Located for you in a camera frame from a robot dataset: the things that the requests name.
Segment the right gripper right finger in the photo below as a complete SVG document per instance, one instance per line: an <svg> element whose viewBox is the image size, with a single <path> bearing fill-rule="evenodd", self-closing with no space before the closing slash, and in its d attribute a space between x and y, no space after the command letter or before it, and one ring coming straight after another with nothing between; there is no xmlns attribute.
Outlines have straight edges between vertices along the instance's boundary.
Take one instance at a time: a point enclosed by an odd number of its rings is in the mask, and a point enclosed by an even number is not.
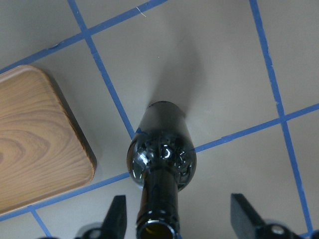
<svg viewBox="0 0 319 239"><path fill-rule="evenodd" d="M267 223L243 194L231 194L230 221L239 239L295 239L297 235L277 223Z"/></svg>

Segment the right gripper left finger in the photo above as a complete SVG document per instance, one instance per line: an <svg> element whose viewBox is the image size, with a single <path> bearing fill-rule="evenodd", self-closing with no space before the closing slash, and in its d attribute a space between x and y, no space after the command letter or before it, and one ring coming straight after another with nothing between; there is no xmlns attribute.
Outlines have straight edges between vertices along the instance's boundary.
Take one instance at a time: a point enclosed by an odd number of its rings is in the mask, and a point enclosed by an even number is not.
<svg viewBox="0 0 319 239"><path fill-rule="evenodd" d="M86 230L76 239L123 239L127 229L127 203L125 195L116 195L104 221L99 227Z"/></svg>

